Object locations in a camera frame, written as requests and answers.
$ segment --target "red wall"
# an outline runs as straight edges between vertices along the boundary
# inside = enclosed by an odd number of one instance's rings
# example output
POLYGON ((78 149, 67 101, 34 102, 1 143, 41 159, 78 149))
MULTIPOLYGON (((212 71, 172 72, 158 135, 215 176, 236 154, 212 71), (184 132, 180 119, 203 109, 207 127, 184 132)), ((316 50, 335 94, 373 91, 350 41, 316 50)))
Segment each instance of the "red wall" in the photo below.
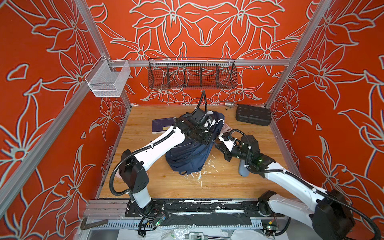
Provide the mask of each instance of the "red wall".
MULTIPOLYGON (((0 186, 100 57, 73 0, 0 4, 0 186)), ((126 115, 87 94, 0 220, 1 239, 71 239, 126 115)))
MULTIPOLYGON (((289 58, 318 1, 87 0, 112 59, 199 56, 289 58)), ((283 66, 238 68, 238 87, 207 91, 210 104, 263 104, 283 66)), ((126 92, 140 105, 190 104, 198 90, 151 90, 147 70, 132 68, 126 92)))
MULTIPOLYGON (((272 107, 302 177, 342 192, 382 231, 383 12, 382 1, 334 1, 272 107)), ((354 217, 353 237, 371 236, 354 217)))

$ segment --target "white mesh basket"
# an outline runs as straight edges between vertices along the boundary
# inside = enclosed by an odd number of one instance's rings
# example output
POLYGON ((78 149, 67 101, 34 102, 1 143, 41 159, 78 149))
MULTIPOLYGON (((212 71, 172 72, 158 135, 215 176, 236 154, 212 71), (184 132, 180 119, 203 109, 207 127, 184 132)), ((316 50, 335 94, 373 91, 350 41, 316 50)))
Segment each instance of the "white mesh basket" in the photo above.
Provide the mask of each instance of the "white mesh basket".
POLYGON ((120 72, 113 71, 104 55, 92 67, 85 81, 96 97, 119 97, 131 73, 128 61, 120 72))

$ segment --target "backpack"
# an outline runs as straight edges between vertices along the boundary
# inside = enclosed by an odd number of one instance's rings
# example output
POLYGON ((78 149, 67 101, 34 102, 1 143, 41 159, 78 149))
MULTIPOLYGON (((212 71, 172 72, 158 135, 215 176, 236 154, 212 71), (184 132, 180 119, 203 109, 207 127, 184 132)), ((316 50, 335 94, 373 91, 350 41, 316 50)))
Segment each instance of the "backpack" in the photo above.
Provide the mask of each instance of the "backpack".
MULTIPOLYGON (((210 128, 213 138, 216 139, 224 125, 224 115, 215 111, 208 111, 208 114, 216 120, 210 128)), ((195 140, 186 139, 166 153, 167 163, 173 171, 179 172, 181 175, 200 172, 214 144, 211 142, 204 145, 195 140)))

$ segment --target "black plastic toolbox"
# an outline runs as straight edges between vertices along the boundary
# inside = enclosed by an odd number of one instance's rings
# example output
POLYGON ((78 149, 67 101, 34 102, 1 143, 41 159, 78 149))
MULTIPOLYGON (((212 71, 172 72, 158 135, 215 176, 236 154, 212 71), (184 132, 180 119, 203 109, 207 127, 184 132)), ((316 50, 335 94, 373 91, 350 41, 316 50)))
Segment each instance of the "black plastic toolbox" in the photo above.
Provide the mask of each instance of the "black plastic toolbox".
POLYGON ((241 104, 237 106, 236 120, 261 126, 268 126, 272 121, 271 111, 267 108, 241 104))

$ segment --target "wooden table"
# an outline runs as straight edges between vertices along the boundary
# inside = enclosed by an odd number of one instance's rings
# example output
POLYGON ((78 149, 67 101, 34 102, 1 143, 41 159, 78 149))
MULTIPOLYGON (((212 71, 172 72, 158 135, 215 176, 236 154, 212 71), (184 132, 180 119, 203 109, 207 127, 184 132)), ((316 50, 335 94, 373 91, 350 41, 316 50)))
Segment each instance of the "wooden table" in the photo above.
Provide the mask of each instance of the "wooden table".
MULTIPOLYGON (((113 162, 108 172, 100 198, 117 198, 109 191, 109 178, 121 154, 130 149, 134 151, 154 140, 160 134, 152 134, 152 119, 181 116, 192 112, 194 106, 138 106, 133 107, 125 126, 113 162)), ((224 106, 209 106, 208 110, 218 111, 225 116, 225 123, 245 134, 253 135, 259 141, 261 152, 272 157, 283 167, 286 163, 275 141, 270 127, 239 122, 235 119, 236 108, 225 110, 224 106)), ((188 176, 179 175, 168 165, 165 155, 159 158, 148 170, 148 191, 152 198, 237 198, 255 199, 267 190, 272 190, 287 198, 296 198, 272 181, 259 175, 249 174, 242 177, 238 173, 239 160, 227 162, 223 154, 215 147, 205 162, 201 172, 188 176)), ((127 188, 122 179, 115 177, 114 187, 117 191, 127 188)))

